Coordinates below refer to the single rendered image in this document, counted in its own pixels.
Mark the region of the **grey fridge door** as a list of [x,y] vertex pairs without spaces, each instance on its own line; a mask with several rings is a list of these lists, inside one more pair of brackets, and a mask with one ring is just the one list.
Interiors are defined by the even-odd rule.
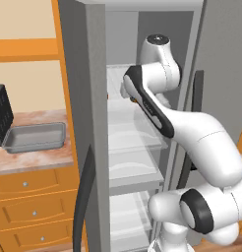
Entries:
[[207,0],[194,69],[205,72],[202,112],[237,142],[242,133],[242,0]]
[[85,214],[89,252],[110,252],[105,6],[59,0],[80,177],[92,147],[95,178]]

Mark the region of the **grey fridge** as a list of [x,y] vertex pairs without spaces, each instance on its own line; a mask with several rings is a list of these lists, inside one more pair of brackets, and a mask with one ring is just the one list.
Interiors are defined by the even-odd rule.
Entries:
[[[172,56],[181,69],[180,86],[165,94],[173,109],[183,110],[192,75],[195,47],[205,0],[96,0],[105,6],[106,67],[140,63],[145,38],[161,33],[170,39]],[[159,170],[163,185],[148,191],[150,196],[168,188],[174,166],[177,144],[163,137],[167,149],[161,149]],[[130,153],[142,149],[112,152]],[[150,243],[158,235],[160,225],[151,218]]]

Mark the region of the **clear fridge drawer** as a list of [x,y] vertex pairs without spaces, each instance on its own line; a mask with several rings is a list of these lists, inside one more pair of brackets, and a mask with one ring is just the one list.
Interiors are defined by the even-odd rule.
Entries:
[[148,191],[110,197],[111,252],[147,249],[151,238]]

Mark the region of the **orange wooden shelf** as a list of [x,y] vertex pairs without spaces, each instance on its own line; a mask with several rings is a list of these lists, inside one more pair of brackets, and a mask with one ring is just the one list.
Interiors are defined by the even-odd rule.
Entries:
[[0,63],[57,60],[56,38],[0,39]]

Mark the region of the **orange wooden side panel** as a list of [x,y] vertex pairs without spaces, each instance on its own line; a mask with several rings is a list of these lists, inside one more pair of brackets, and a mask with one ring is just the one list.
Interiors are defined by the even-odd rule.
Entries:
[[[73,122],[72,107],[71,107],[71,100],[70,100],[70,89],[69,89],[69,85],[68,85],[66,57],[65,57],[64,43],[63,43],[63,37],[62,37],[62,26],[61,26],[61,20],[60,20],[59,0],[51,0],[51,4],[52,4],[53,20],[54,20],[54,27],[55,27],[55,33],[56,33],[58,58],[60,61],[60,71],[61,71],[61,77],[62,77],[62,83],[63,83],[63,92],[64,92],[64,98],[65,98],[67,118],[68,118],[68,126],[69,126],[69,132],[70,132],[72,157],[73,157],[73,162],[74,162],[74,168],[77,169],[77,175],[78,175],[78,180],[79,180],[78,181],[78,188],[79,188],[80,172],[79,172],[79,168],[78,168],[78,155],[77,155],[76,140],[75,140],[75,134],[74,134],[74,122]],[[80,238],[79,237],[77,238],[75,236],[78,233],[76,233],[76,234],[74,233],[74,225],[75,225],[75,222],[73,222],[73,252],[89,252],[88,235],[87,235],[87,231],[86,231],[85,220],[83,219],[83,225],[81,226],[81,237]],[[79,251],[76,251],[74,249],[74,246],[76,245],[77,241],[80,242],[80,250]]]

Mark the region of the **grey tupperware container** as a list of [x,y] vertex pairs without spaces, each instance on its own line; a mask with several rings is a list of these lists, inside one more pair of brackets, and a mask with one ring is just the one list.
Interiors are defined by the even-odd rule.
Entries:
[[60,149],[66,140],[66,124],[53,122],[11,128],[2,143],[8,154]]

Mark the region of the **black toaster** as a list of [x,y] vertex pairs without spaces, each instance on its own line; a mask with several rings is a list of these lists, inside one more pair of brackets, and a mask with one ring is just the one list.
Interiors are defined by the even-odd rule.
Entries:
[[0,84],[0,147],[13,123],[14,115],[4,85]]

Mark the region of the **clear glass fridge shelf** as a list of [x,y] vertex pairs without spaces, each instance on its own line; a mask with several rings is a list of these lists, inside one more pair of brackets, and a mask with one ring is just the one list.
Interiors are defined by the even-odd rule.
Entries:
[[128,70],[130,65],[108,65],[106,67],[106,78],[107,78],[107,93],[109,99],[121,99],[120,93],[121,84],[123,82],[123,76]]
[[168,148],[163,137],[136,103],[127,98],[112,99],[107,102],[107,112],[110,151]]
[[142,149],[109,157],[110,195],[158,189],[163,185],[159,170],[160,148]]

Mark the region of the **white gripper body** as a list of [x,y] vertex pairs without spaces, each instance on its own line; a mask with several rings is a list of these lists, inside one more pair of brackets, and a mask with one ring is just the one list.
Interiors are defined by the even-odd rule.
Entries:
[[121,84],[121,88],[120,88],[120,94],[123,98],[129,98],[130,95],[128,94],[127,92],[127,89],[126,89],[126,82],[122,82]]

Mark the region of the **orange wooden drawer front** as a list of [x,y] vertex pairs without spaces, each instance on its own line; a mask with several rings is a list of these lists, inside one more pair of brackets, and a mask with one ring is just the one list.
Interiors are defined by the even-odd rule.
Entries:
[[72,242],[73,221],[63,220],[0,232],[4,252],[25,252]]
[[0,201],[0,231],[74,216],[77,190]]
[[76,189],[78,181],[74,167],[0,175],[0,200]]

